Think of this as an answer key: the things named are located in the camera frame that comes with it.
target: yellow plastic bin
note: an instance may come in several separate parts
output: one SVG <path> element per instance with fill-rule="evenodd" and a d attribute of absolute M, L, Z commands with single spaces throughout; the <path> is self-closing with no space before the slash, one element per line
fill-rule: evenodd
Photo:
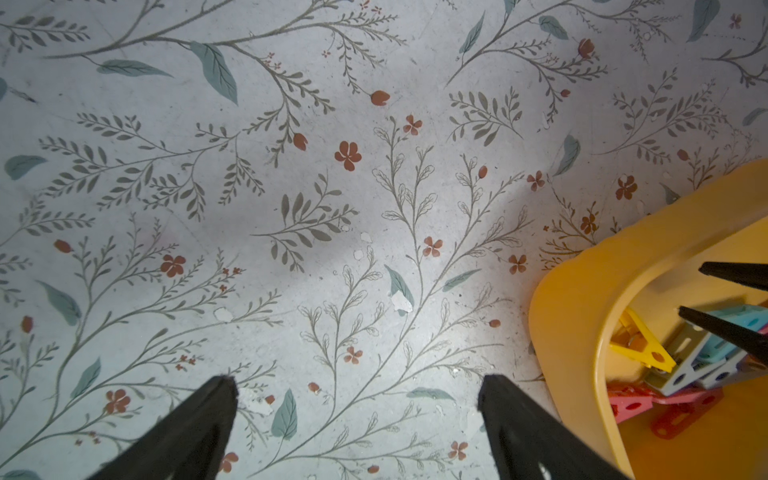
<path fill-rule="evenodd" d="M 768 160 L 741 167 L 552 270 L 536 289 L 531 338 L 563 423 L 637 480 L 768 478 L 768 376 L 727 386 L 725 398 L 672 440 L 650 423 L 616 425 L 606 380 L 644 368 L 608 347 L 631 307 L 664 343 L 680 305 L 717 310 L 768 293 L 698 273 L 704 261 L 768 263 Z"/>

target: red flower print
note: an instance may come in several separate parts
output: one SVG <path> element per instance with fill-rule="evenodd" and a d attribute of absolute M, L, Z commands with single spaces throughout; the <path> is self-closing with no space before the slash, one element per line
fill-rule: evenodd
<path fill-rule="evenodd" d="M 531 185 L 531 190 L 536 191 L 539 188 L 542 188 L 544 186 L 544 181 L 541 179 L 541 170 L 536 172 L 536 176 L 528 175 L 528 182 Z"/>
<path fill-rule="evenodd" d="M 598 226 L 594 223 L 594 214 L 589 214 L 589 217 L 581 218 L 581 230 L 587 235 L 591 232 L 598 231 Z"/>
<path fill-rule="evenodd" d="M 627 177 L 626 182 L 622 182 L 619 179 L 619 189 L 616 190 L 616 200 L 621 200 L 623 196 L 627 200 L 632 200 L 632 194 L 637 191 L 637 184 L 634 182 L 634 177 L 630 175 Z"/>
<path fill-rule="evenodd" d="M 350 346 L 346 351 L 349 352 L 349 355 L 344 356 L 345 362 L 349 362 L 351 360 L 353 365 L 357 365 L 358 363 L 360 363 L 358 358 L 362 356 L 362 350 L 358 350 L 356 352 L 355 347 Z"/>
<path fill-rule="evenodd" d="M 426 237 L 424 243 L 429 245 L 424 249 L 424 257 L 428 257 L 431 253 L 433 257 L 440 257 L 440 248 L 442 247 L 442 240 L 432 242 L 432 237 Z"/>
<path fill-rule="evenodd" d="M 56 247 L 57 250 L 62 253 L 70 253 L 72 251 L 72 247 L 69 246 L 69 243 L 63 240 L 56 240 L 53 243 L 53 246 Z"/>
<path fill-rule="evenodd" d="M 387 100 L 389 100 L 389 94 L 385 91 L 377 90 L 371 94 L 371 103 L 377 107 L 386 105 Z"/>
<path fill-rule="evenodd" d="M 35 323 L 32 322 L 32 317 L 30 317 L 29 315 L 25 315 L 24 318 L 22 319 L 22 332 L 30 333 L 34 325 Z"/>
<path fill-rule="evenodd" d="M 176 275 L 181 275 L 184 273 L 184 263 L 187 262 L 187 259 L 179 255 L 176 258 L 173 258 L 171 255 L 166 255 L 163 257 L 163 260 L 165 262 L 160 265 L 160 271 L 165 272 L 168 275 L 168 278 L 173 278 Z"/>
<path fill-rule="evenodd" d="M 589 38 L 585 38 L 578 43 L 578 54 L 585 60 L 591 58 L 590 53 L 594 51 L 594 44 Z"/>
<path fill-rule="evenodd" d="M 303 136 L 302 134 L 295 134 L 295 135 L 293 135 L 293 144 L 299 150 L 305 151 L 307 143 L 309 143 L 309 142 L 306 140 L 306 137 Z"/>
<path fill-rule="evenodd" d="M 517 272 L 523 273 L 525 272 L 525 265 L 524 263 L 528 259 L 525 257 L 525 255 L 521 255 L 518 259 L 516 255 L 512 255 L 509 257 L 509 263 L 512 264 L 512 266 L 509 267 L 509 273 L 512 275 L 515 275 Z"/>
<path fill-rule="evenodd" d="M 413 115 L 409 115 L 406 117 L 406 120 L 410 125 L 406 125 L 402 128 L 402 131 L 408 133 L 411 132 L 411 135 L 418 135 L 419 134 L 419 128 L 422 127 L 422 121 L 413 121 Z"/>
<path fill-rule="evenodd" d="M 125 413 L 125 407 L 131 403 L 131 397 L 125 396 L 125 390 L 119 389 L 117 392 L 111 390 L 107 392 L 109 403 L 104 407 L 108 414 L 112 415 L 116 410 L 119 413 Z"/>
<path fill-rule="evenodd" d="M 219 472 L 224 470 L 224 473 L 232 472 L 232 464 L 240 460 L 235 452 L 229 452 L 227 453 L 223 460 L 221 461 L 221 466 L 219 467 Z"/>
<path fill-rule="evenodd" d="M 448 458 L 455 458 L 457 455 L 459 460 L 467 458 L 467 454 L 462 451 L 467 447 L 469 447 L 467 442 L 462 442 L 461 445 L 458 442 L 453 442 L 451 444 L 451 451 L 448 453 Z"/>
<path fill-rule="evenodd" d="M 339 151 L 334 155 L 335 159 L 344 162 L 344 168 L 353 172 L 355 171 L 355 164 L 362 160 L 362 155 L 357 153 L 357 144 L 352 142 L 348 144 L 343 141 L 339 144 Z"/>

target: yellow clothespin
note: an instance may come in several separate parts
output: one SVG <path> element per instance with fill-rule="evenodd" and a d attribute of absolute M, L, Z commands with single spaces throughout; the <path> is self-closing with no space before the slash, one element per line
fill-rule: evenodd
<path fill-rule="evenodd" d="M 619 322 L 624 328 L 611 337 L 612 350 L 643 366 L 672 372 L 677 363 L 631 308 L 624 310 Z"/>

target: floral wallpaper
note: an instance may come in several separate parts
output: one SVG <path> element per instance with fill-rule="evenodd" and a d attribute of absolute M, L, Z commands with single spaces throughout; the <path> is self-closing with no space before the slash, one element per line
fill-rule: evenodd
<path fill-rule="evenodd" d="M 766 16 L 3 2 L 0 477 L 85 478 L 226 374 L 220 478 L 496 478 L 482 376 L 554 413 L 546 270 L 765 155 Z"/>

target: red plastic piece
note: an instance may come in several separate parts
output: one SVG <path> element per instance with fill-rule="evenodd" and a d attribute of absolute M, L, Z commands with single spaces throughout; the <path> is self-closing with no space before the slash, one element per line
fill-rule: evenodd
<path fill-rule="evenodd" d="M 672 405 L 651 425 L 650 429 L 660 439 L 671 440 L 700 419 L 723 399 L 723 389 L 707 391 L 695 402 Z"/>
<path fill-rule="evenodd" d="M 611 383 L 607 390 L 616 423 L 622 423 L 654 407 L 652 397 L 633 383 Z"/>

